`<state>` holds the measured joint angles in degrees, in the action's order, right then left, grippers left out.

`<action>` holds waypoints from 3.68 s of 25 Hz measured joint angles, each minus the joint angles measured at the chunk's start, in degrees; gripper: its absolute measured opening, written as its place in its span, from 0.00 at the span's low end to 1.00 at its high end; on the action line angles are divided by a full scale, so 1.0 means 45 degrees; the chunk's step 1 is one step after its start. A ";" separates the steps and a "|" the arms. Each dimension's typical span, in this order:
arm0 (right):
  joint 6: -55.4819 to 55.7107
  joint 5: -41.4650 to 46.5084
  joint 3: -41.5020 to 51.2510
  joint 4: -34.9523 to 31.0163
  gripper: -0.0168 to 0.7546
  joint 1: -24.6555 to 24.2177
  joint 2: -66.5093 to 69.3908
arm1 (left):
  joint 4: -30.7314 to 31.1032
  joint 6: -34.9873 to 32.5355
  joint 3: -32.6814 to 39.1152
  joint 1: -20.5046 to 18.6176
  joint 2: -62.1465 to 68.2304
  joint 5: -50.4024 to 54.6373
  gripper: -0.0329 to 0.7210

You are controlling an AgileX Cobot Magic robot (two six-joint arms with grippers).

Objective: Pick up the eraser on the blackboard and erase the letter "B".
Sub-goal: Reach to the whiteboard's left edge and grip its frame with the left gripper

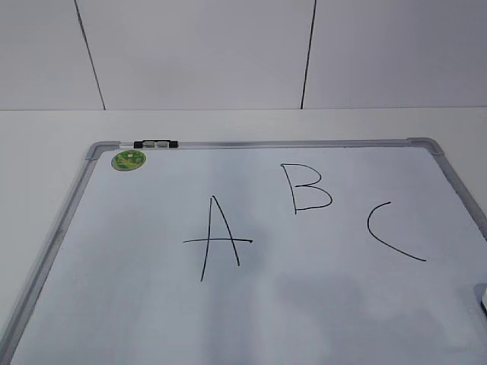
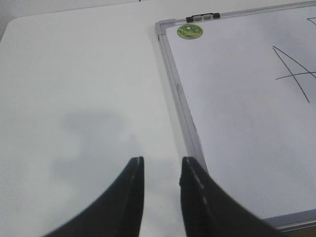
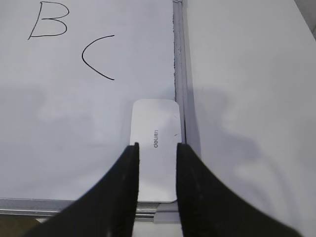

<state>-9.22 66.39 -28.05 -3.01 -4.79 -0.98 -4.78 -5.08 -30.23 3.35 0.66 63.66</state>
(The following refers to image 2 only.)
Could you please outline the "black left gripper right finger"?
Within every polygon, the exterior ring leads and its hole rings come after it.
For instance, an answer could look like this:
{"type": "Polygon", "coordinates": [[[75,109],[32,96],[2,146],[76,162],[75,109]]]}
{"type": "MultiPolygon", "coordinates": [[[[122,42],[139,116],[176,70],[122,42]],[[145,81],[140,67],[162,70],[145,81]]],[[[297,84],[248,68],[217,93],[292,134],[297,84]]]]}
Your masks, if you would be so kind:
{"type": "Polygon", "coordinates": [[[226,194],[194,157],[182,159],[181,209],[188,237],[281,237],[226,194]]]}

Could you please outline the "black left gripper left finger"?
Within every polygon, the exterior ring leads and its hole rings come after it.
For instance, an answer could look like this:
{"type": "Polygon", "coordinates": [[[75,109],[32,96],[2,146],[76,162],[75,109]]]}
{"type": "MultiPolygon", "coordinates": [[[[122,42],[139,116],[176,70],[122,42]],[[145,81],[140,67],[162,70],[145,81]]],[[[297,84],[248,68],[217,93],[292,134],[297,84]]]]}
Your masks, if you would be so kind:
{"type": "Polygon", "coordinates": [[[144,158],[131,158],[95,200],[47,237],[137,237],[144,210],[144,158]]]}

